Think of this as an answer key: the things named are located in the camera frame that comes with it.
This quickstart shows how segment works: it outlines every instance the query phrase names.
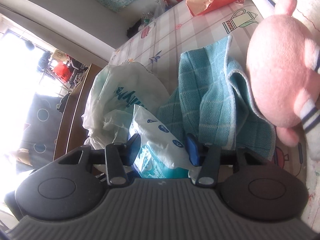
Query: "stuffed animal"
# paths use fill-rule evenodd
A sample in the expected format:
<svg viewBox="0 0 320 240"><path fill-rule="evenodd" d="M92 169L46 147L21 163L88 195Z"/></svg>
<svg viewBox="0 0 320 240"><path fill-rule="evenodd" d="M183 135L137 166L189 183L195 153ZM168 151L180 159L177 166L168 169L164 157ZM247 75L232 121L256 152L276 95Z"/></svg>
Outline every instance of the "stuffed animal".
<svg viewBox="0 0 320 240"><path fill-rule="evenodd" d="M250 40L247 70L255 103L276 126L278 138L294 147L302 122L308 152L320 160L319 46L305 25L292 17L297 0L279 0Z"/></svg>

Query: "silver screw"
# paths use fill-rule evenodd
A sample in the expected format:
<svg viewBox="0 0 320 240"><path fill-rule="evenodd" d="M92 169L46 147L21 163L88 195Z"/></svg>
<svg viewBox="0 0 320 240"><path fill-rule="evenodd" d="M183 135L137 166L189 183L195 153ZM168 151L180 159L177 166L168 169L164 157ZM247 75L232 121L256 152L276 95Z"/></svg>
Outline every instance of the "silver screw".
<svg viewBox="0 0 320 240"><path fill-rule="evenodd" d="M110 183L112 183L114 185L122 185L122 184L126 183L126 179L123 177L114 177L110 180Z"/></svg>
<svg viewBox="0 0 320 240"><path fill-rule="evenodd" d="M198 182L202 185L212 185L214 183L214 179L210 177L202 177Z"/></svg>

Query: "teal checkered towel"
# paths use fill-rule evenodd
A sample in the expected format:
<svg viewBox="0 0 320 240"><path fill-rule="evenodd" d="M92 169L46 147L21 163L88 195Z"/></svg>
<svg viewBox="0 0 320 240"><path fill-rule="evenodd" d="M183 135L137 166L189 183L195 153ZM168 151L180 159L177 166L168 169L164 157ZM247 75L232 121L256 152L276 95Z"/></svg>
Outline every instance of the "teal checkered towel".
<svg viewBox="0 0 320 240"><path fill-rule="evenodd" d="M181 54L179 85L157 118L180 141L192 133L223 149L246 146L271 158L276 133L255 108L249 80L228 57L232 37Z"/></svg>

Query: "blue logo on package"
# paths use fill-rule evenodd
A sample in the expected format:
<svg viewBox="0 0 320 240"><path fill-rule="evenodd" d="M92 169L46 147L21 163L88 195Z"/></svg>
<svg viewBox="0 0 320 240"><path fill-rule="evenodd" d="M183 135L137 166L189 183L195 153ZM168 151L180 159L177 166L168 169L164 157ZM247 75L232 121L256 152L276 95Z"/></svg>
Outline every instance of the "blue logo on package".
<svg viewBox="0 0 320 240"><path fill-rule="evenodd" d="M169 132L169 130L167 128L164 127L164 125L159 125L158 128L163 131L163 132Z"/></svg>
<svg viewBox="0 0 320 240"><path fill-rule="evenodd" d="M183 145L182 145L181 142L179 142L179 141L177 141L177 140L172 140L172 142L173 142L176 146L178 146L179 148L183 148Z"/></svg>

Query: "ribbed gray surface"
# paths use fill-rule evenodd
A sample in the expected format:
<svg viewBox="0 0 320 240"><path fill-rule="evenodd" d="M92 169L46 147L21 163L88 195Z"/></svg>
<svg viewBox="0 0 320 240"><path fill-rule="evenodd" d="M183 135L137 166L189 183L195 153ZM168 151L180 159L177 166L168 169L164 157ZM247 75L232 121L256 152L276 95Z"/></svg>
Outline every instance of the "ribbed gray surface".
<svg viewBox="0 0 320 240"><path fill-rule="evenodd" d="M83 217L44 222L26 216L8 234L17 240L310 240L316 235L298 219L259 223L241 218L213 190L195 187L189 179L136 179L127 188L111 190Z"/></svg>

